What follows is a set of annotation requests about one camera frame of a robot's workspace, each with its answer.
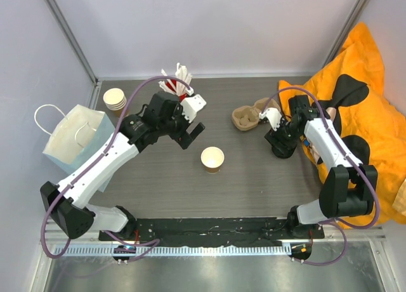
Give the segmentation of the left aluminium frame post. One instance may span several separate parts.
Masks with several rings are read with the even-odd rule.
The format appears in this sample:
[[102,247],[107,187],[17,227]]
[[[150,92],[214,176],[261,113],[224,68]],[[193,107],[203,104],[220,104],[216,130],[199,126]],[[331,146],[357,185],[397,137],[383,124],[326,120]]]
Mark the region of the left aluminium frame post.
[[79,43],[70,28],[68,21],[66,20],[62,10],[60,9],[56,0],[44,0],[47,4],[48,8],[50,9],[52,15],[54,16],[59,28],[63,32],[63,35],[67,39],[70,47],[72,48],[73,52],[75,53],[78,61],[82,65],[85,73],[89,77],[90,81],[93,85],[96,85],[98,82],[98,78],[96,77],[93,69],[91,68],[88,59],[86,58],[82,48],[79,46]]

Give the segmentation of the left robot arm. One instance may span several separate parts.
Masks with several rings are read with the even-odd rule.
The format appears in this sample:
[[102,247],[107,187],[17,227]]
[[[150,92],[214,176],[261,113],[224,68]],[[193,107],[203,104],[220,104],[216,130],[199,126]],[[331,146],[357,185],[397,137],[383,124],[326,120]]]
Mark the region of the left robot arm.
[[96,191],[126,162],[136,157],[161,136],[169,136],[182,149],[203,132],[202,123],[187,131],[197,113],[206,106],[200,95],[180,100],[176,95],[160,91],[153,95],[142,111],[126,116],[118,133],[79,169],[58,184],[46,182],[40,189],[44,207],[69,239],[77,239],[94,229],[110,231],[127,241],[136,230],[135,217],[122,206],[94,206],[89,200]]

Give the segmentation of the brown paper coffee cup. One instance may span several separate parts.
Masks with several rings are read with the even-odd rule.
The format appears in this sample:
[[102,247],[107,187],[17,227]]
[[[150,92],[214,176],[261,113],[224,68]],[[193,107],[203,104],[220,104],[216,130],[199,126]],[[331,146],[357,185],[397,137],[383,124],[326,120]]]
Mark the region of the brown paper coffee cup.
[[122,113],[127,116],[128,111],[124,110],[127,104],[127,98],[120,88],[111,88],[103,95],[103,101],[111,113],[120,117]]
[[208,173],[217,173],[224,160],[225,155],[218,147],[207,147],[200,155],[200,161]]

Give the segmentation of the aluminium frame post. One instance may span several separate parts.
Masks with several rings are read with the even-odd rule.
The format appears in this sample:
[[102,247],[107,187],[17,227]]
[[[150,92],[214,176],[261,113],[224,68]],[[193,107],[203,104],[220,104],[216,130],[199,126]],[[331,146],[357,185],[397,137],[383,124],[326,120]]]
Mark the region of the aluminium frame post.
[[86,58],[82,48],[79,46],[79,43],[70,28],[68,21],[66,20],[62,10],[60,9],[56,0],[44,0],[47,4],[48,8],[50,9],[52,15],[54,16],[59,28],[63,32],[63,35],[67,39],[70,47],[72,48],[73,52],[75,53],[78,61],[82,65],[85,73],[89,77],[90,81],[93,85],[96,85],[98,82],[98,78],[96,77],[93,69],[91,68],[88,59]]
[[329,64],[340,52],[348,34],[350,33],[351,29],[357,24],[358,19],[360,18],[364,9],[366,9],[370,0],[356,0],[354,6],[352,7],[344,25],[342,26],[341,30],[337,38],[334,40],[334,43],[322,64],[322,67],[325,67]]

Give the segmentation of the brown pulp cup carrier stack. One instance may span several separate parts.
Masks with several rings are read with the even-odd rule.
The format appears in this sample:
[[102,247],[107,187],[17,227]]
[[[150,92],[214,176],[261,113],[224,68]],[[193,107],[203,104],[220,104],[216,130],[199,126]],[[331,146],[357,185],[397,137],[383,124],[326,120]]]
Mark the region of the brown pulp cup carrier stack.
[[249,131],[259,124],[265,124],[267,119],[260,119],[259,113],[263,110],[268,98],[257,100],[252,106],[241,106],[232,112],[232,122],[241,131]]

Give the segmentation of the right aluminium frame post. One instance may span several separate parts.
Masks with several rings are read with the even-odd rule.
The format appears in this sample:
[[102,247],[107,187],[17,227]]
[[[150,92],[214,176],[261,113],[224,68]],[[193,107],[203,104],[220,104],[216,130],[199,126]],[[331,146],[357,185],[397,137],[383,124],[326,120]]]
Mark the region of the right aluminium frame post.
[[325,67],[329,64],[340,52],[348,34],[350,33],[351,29],[357,24],[358,19],[360,18],[364,9],[366,9],[370,0],[356,0],[354,6],[352,7],[344,25],[342,26],[341,30],[337,38],[334,40],[334,43],[322,64],[322,67]]

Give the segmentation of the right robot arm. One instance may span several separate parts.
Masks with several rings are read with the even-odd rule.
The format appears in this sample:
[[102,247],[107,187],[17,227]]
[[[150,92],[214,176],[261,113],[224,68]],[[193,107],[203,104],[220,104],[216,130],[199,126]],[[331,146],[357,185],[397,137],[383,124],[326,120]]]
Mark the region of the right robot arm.
[[330,221],[344,223],[346,217],[372,215],[372,220],[362,225],[368,229],[376,224],[380,214],[377,169],[364,164],[352,153],[335,130],[327,111],[318,101],[310,105],[310,98],[312,94],[292,97],[288,119],[278,109],[268,106],[259,114],[260,119],[270,123],[265,138],[275,156],[291,157],[299,139],[304,138],[327,169],[318,199],[292,207],[285,228],[290,236],[300,238],[317,225]]

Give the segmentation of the red plastic cup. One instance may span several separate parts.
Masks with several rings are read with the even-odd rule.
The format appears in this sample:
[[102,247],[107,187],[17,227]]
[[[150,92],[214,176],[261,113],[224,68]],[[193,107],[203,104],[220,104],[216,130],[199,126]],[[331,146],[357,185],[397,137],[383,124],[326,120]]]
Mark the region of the red plastic cup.
[[165,82],[165,85],[177,96],[179,96],[180,101],[184,100],[188,95],[186,91],[183,91],[182,93],[177,92],[177,82],[172,79],[168,79]]

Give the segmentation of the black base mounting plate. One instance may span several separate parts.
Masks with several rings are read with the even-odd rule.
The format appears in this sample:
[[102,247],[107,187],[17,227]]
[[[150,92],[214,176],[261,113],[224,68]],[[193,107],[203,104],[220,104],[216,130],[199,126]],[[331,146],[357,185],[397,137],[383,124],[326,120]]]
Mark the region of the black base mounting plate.
[[161,247],[280,246],[283,240],[323,239],[317,224],[300,225],[285,218],[139,218],[129,240],[159,239]]

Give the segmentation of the orange cartoon pillow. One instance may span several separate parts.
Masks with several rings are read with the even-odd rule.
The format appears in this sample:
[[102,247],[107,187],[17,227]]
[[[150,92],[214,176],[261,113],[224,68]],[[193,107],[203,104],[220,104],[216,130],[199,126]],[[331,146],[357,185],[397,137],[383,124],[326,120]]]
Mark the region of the orange cartoon pillow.
[[338,135],[377,169],[378,223],[405,223],[405,116],[384,97],[384,64],[368,27],[358,23],[333,61],[303,86],[330,115]]

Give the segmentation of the light blue paper bag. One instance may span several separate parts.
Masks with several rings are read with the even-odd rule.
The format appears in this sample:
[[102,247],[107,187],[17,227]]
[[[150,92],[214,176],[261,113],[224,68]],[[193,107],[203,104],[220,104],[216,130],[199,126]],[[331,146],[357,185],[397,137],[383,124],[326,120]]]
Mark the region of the light blue paper bag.
[[[44,129],[37,120],[37,113],[45,107],[53,107],[63,116],[52,132]],[[76,105],[65,114],[56,105],[44,104],[34,112],[34,122],[49,135],[43,154],[68,175],[105,145],[115,131],[105,112],[82,105]]]

